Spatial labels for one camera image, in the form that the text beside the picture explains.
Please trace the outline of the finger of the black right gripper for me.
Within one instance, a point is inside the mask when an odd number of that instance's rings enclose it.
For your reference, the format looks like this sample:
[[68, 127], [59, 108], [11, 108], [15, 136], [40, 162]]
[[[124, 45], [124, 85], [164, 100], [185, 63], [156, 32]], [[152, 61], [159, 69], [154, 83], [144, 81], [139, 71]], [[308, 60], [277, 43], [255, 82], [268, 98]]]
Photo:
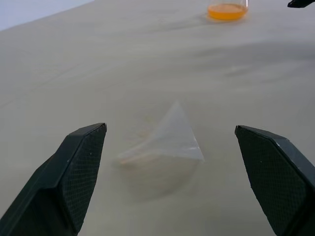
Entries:
[[315, 0], [291, 0], [287, 4], [287, 7], [289, 7], [289, 8], [305, 8], [314, 2], [315, 2]]

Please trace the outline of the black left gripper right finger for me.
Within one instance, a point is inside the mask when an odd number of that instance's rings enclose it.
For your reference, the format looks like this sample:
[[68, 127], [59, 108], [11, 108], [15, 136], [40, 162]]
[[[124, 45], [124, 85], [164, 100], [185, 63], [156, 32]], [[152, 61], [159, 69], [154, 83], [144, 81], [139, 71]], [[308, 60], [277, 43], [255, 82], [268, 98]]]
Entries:
[[237, 125], [251, 189], [276, 236], [315, 236], [315, 166], [286, 137]]

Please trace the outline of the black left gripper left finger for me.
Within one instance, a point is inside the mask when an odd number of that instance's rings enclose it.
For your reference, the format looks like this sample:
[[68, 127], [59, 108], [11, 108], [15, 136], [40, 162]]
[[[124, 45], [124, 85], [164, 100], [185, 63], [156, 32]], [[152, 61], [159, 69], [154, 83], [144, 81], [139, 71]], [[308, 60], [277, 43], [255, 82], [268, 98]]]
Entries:
[[0, 236], [78, 236], [95, 189], [106, 132], [106, 124], [97, 123], [68, 134], [0, 218]]

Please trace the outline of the large clear conical flask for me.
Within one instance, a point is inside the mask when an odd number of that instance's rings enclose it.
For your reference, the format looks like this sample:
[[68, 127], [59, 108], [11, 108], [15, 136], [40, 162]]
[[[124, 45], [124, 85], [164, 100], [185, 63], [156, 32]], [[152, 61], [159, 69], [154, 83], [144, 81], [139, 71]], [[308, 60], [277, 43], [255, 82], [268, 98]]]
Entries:
[[209, 0], [207, 12], [210, 18], [219, 21], [237, 21], [248, 12], [249, 0]]

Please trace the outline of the translucent plastic funnel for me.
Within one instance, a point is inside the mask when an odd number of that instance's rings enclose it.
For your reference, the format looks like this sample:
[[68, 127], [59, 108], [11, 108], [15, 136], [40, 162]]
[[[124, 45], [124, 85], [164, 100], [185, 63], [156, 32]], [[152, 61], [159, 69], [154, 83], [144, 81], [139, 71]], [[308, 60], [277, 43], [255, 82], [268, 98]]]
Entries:
[[189, 119], [175, 101], [157, 127], [138, 145], [118, 155], [119, 168], [158, 168], [204, 162]]

